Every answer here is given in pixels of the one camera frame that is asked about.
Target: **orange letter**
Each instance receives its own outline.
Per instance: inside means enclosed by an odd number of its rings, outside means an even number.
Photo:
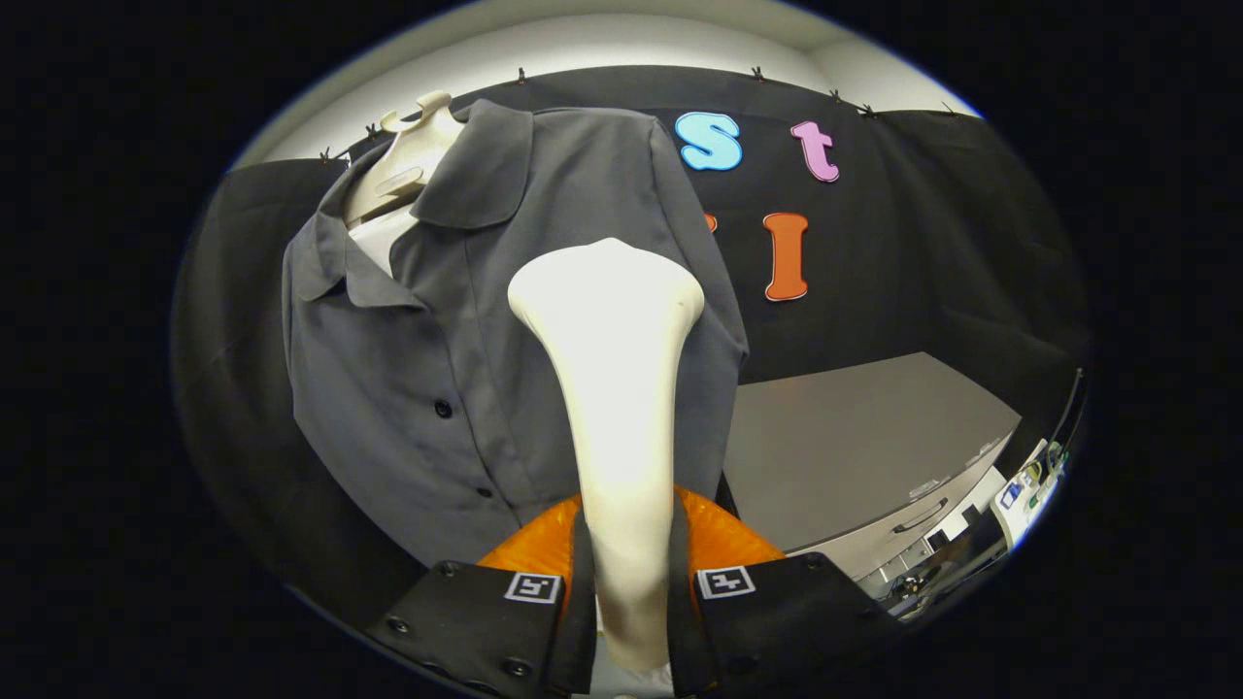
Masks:
[[[798,214],[768,214],[764,228],[773,239],[773,280],[764,296],[769,301],[793,301],[807,296],[807,282],[803,281],[807,219]]]

